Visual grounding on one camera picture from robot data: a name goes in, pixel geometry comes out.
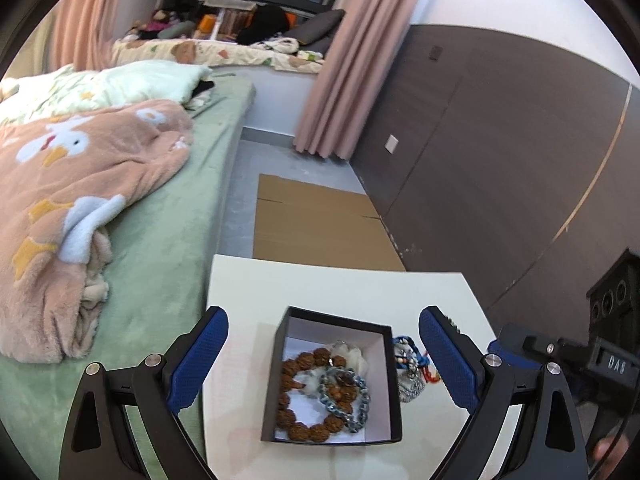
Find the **person's right hand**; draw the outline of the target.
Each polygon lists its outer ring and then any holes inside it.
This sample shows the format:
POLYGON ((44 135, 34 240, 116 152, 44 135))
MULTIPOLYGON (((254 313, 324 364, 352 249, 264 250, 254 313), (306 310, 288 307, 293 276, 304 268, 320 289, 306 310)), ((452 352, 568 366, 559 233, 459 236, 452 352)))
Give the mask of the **person's right hand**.
POLYGON ((614 440, 614 437, 601 439, 594 448, 593 459, 601 464, 598 471, 600 478, 608 478, 628 451, 629 442, 624 434, 616 444, 613 444, 614 440))

